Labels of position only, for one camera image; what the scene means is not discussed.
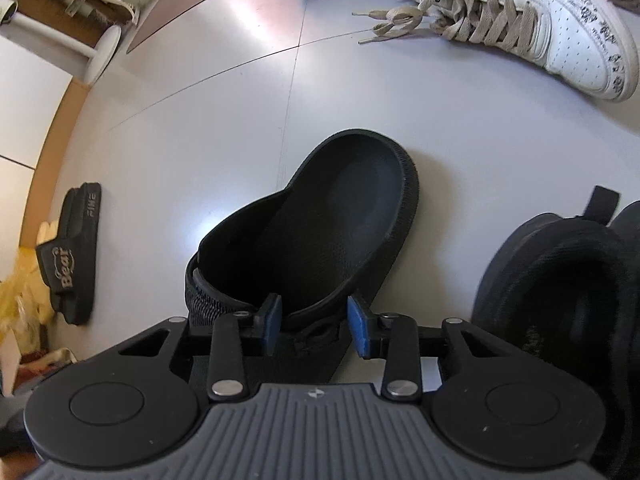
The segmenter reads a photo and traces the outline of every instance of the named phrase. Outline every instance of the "white pole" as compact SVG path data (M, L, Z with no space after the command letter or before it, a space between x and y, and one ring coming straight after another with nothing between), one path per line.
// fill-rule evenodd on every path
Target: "white pole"
M49 25L45 25L44 23L40 23L36 20L31 19L29 16L25 16L20 12L16 12L12 18L11 22L15 23L19 27L28 28L33 32L46 36L50 40L53 40L57 43L61 43L64 46L70 48L71 50L75 50L79 52L83 56L87 56L89 59L93 59L96 51L94 48L91 48L89 45L82 43L81 41L75 40L74 38L63 34L62 32L56 30L55 28L49 27Z

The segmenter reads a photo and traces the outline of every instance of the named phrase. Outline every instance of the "white round base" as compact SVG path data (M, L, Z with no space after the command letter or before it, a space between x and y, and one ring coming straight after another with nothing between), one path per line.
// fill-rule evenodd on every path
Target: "white round base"
M84 72L84 82L87 85L93 85L98 81L104 69L107 68L113 54L116 52L121 34L122 30L119 26L111 25L98 40L95 45L95 56L89 60Z

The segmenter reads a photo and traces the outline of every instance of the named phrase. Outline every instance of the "shoelace bow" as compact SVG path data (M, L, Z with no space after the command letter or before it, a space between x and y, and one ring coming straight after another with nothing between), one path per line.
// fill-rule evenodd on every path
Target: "shoelace bow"
M435 3L436 0L421 0L417 7L401 6L389 11L353 12L354 16L386 20L386 23L373 27L376 35L374 38L361 40L359 43L392 40L411 34ZM457 21L451 23L452 19L442 17L431 24L431 29L446 40L484 43L503 50L515 47L519 56L530 50L538 13L529 2L522 12L516 10L513 0L504 0L504 4L498 0L454 0L454 6L460 8L454 12Z

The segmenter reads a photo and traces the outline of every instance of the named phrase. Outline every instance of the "white sneaker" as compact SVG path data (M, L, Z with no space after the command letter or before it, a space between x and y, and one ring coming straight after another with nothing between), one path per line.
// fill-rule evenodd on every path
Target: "white sneaker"
M623 101L636 90L636 44L609 0L415 1L418 7L370 12L386 23L361 43L411 34L429 11L438 16L431 28L447 40L498 46L587 94Z

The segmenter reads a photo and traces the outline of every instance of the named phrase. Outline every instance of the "floor tile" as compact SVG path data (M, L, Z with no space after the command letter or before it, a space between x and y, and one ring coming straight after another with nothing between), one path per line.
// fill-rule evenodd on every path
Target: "floor tile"
M441 38L301 46L279 183L325 137L368 128L400 142L420 205L374 303L421 324L468 318L489 260L521 222L580 214L596 184L640 197L640 182L596 130L593 102L516 57Z
M404 0L306 0L300 44L367 30L377 22L367 16L352 16L352 12L389 10L403 2Z
M184 269L200 239L276 190L295 55L289 50L229 70L107 134L83 129L91 119L83 115L52 217L69 187L102 184L95 307L85 327L58 319L55 344L84 358L186 313Z
M106 131L191 84L297 46L303 13L301 0L206 0L130 54L125 44L92 90L109 110L96 127Z

